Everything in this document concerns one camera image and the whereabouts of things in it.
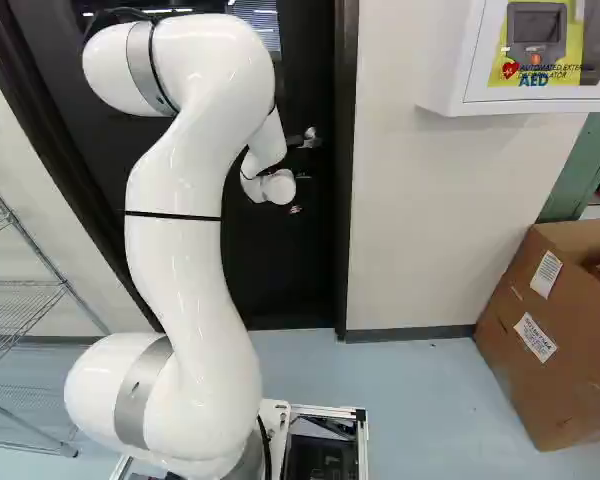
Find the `baseboard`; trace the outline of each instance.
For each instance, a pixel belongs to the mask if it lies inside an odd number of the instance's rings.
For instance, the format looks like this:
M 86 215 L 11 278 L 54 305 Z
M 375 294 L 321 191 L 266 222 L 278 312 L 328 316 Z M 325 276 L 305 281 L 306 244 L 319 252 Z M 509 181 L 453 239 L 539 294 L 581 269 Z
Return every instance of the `baseboard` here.
M 387 328 L 377 330 L 347 330 L 346 343 L 404 342 L 471 337 L 475 325 L 444 325 L 439 327 Z
M 55 345 L 55 346 L 84 346 L 93 345 L 99 337 L 45 337 L 37 335 L 25 335 L 18 340 L 19 345 Z

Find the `door frame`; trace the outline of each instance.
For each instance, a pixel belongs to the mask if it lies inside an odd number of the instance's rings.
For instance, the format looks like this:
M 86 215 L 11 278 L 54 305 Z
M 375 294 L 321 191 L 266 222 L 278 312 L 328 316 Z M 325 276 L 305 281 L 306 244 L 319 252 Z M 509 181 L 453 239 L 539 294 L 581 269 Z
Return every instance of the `door frame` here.
M 538 223 L 578 220 L 600 185 L 600 113 L 592 113 L 545 203 Z

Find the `blue floor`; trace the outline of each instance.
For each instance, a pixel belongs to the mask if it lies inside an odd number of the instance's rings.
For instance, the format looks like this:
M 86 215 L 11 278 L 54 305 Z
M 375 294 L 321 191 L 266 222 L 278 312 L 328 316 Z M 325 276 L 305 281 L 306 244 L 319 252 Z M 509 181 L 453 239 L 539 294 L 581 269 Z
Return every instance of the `blue floor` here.
M 343 345 L 329 331 L 252 334 L 265 394 L 368 409 L 370 477 L 600 480 L 600 444 L 541 454 L 469 339 Z M 0 479 L 107 480 L 117 456 L 0 450 Z

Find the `aed sign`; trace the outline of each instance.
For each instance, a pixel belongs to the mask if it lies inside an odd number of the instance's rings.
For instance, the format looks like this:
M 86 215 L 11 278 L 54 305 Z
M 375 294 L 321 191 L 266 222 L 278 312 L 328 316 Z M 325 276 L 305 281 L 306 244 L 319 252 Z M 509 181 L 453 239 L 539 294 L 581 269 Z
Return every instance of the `aed sign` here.
M 584 17 L 576 15 L 576 3 L 509 0 L 489 87 L 580 85 Z

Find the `black cable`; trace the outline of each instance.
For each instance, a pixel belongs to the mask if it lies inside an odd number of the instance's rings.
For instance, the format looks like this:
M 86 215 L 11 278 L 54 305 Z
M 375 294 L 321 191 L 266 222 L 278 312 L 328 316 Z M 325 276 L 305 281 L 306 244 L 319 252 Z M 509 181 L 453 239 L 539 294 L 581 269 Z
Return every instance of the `black cable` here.
M 269 447 L 269 436 L 264 428 L 262 418 L 258 415 L 258 426 L 260 427 L 260 436 L 262 437 L 262 447 L 264 449 L 264 480 L 271 480 L 271 448 Z

